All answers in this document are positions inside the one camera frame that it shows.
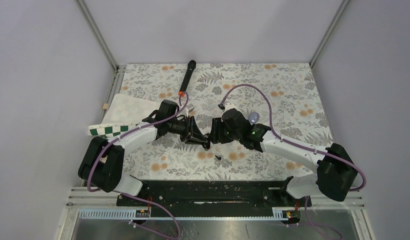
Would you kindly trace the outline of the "floral tablecloth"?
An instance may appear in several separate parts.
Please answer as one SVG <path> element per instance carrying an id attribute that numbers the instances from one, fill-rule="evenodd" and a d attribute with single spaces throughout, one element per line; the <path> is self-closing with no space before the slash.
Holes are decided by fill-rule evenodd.
<path id="1" fill-rule="evenodd" d="M 120 93 L 177 102 L 186 70 L 184 63 L 129 64 Z M 192 115 L 205 134 L 212 118 L 221 115 L 218 104 L 229 93 L 228 101 L 243 115 L 259 113 L 259 122 L 272 124 L 280 135 L 325 147 L 333 142 L 307 63 L 199 63 L 187 92 L 195 106 Z M 204 150 L 170 133 L 126 155 L 123 171 L 142 180 L 284 180 L 310 173 L 300 163 L 248 150 L 236 141 Z"/>

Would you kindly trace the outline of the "green white checkered mat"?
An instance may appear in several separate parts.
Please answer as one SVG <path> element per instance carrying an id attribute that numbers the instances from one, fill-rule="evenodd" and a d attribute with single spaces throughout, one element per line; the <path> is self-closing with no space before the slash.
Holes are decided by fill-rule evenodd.
<path id="1" fill-rule="evenodd" d="M 87 134 L 105 139 L 134 129 L 145 117 L 158 109 L 160 103 L 118 93 L 100 124 L 88 126 Z"/>

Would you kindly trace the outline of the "purple earbud charging case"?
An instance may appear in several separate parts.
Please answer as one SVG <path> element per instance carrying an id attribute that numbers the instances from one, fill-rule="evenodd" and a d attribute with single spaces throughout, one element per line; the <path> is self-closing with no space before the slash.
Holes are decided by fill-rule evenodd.
<path id="1" fill-rule="evenodd" d="M 255 125 L 259 122 L 260 115 L 257 112 L 252 112 L 248 116 L 248 121 L 250 124 Z"/>

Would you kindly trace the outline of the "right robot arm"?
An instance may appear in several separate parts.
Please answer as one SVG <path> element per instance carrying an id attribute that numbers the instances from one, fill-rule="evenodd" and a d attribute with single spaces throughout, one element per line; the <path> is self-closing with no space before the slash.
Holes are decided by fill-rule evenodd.
<path id="1" fill-rule="evenodd" d="M 251 124 L 234 108 L 212 119 L 209 141 L 213 144 L 237 141 L 246 149 L 278 155 L 312 170 L 312 174 L 289 177 L 283 182 L 279 198 L 286 206 L 319 194 L 343 202 L 358 174 L 341 145 L 334 143 L 323 147 L 275 136 L 269 126 Z"/>

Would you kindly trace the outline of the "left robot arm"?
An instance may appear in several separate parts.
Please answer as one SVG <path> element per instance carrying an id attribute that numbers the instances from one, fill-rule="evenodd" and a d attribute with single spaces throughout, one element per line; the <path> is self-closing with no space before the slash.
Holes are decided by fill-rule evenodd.
<path id="1" fill-rule="evenodd" d="M 179 135 L 185 144 L 200 145 L 206 150 L 210 147 L 210 141 L 199 130 L 194 117 L 177 118 L 179 113 L 177 103 L 164 100 L 159 109 L 135 125 L 133 130 L 114 135 L 110 139 L 94 137 L 78 169 L 78 176 L 97 190 L 129 194 L 129 199 L 135 205 L 143 205 L 148 199 L 148 193 L 142 188 L 142 181 L 122 172 L 126 153 L 167 133 Z"/>

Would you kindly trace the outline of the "black microphone orange tip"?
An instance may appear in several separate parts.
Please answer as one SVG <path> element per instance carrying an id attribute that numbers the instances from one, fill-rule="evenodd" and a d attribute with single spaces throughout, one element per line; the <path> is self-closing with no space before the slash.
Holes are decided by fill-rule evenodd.
<path id="1" fill-rule="evenodd" d="M 192 74 L 194 72 L 194 70 L 196 69 L 196 61 L 195 60 L 191 60 L 188 64 L 187 64 L 187 70 L 186 73 L 184 75 L 182 84 L 180 86 L 178 95 L 179 96 L 183 96 L 184 92 L 186 92 L 188 84 L 191 80 Z"/>

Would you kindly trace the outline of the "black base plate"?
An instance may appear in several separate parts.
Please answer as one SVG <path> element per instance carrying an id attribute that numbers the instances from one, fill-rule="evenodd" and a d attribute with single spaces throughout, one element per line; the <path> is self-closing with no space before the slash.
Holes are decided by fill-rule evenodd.
<path id="1" fill-rule="evenodd" d="M 294 199 L 283 181 L 145 180 L 128 197 L 123 190 L 117 206 L 145 208 L 153 218 L 270 217 L 273 208 L 310 207 L 311 200 Z"/>

